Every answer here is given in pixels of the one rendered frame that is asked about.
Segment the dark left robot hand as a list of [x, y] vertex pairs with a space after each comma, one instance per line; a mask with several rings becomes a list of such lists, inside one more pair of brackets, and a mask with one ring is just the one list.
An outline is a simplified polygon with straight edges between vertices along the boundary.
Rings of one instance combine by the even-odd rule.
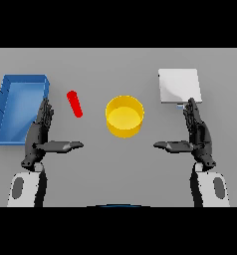
[[40, 104], [36, 119], [31, 123], [25, 140], [25, 157], [21, 166], [29, 171], [35, 170], [47, 152], [68, 153], [73, 149], [82, 148], [80, 141], [48, 140], [54, 110], [47, 98]]

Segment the dark right robot hand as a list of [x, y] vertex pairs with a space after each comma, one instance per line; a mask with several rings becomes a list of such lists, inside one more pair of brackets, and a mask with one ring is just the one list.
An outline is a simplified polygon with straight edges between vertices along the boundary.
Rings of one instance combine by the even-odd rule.
[[216, 166], [212, 157], [212, 138], [205, 121], [201, 119], [199, 108], [194, 98], [190, 98], [183, 109], [189, 140], [157, 141], [153, 146], [169, 153], [190, 152], [202, 170], [208, 171]]

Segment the red beaker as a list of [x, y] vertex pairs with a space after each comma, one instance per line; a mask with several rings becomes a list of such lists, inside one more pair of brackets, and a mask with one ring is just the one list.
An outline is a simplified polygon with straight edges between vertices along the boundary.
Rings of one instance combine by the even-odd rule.
[[83, 111], [77, 93], [75, 91], [67, 92], [67, 99], [70, 103], [75, 117], [81, 118], [83, 116]]

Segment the pale square scale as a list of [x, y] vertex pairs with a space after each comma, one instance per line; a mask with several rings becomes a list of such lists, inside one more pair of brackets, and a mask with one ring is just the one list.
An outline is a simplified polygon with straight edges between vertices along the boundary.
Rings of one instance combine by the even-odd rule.
[[190, 98], [202, 102], [196, 69], [159, 69], [160, 101], [163, 104], [183, 105]]

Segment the yellow bowl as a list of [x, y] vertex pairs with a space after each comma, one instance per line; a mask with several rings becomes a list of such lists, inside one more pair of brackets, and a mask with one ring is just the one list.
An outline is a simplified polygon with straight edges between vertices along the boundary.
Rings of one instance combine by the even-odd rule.
[[117, 96], [107, 104], [105, 116], [111, 134], [120, 138], [129, 138], [140, 131], [144, 108], [137, 98]]

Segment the blue tray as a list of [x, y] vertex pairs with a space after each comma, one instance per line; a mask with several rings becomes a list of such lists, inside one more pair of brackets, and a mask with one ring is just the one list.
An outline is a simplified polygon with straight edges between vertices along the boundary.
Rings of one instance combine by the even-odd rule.
[[43, 98], [49, 96], [46, 75], [4, 75], [0, 87], [0, 145], [24, 145]]

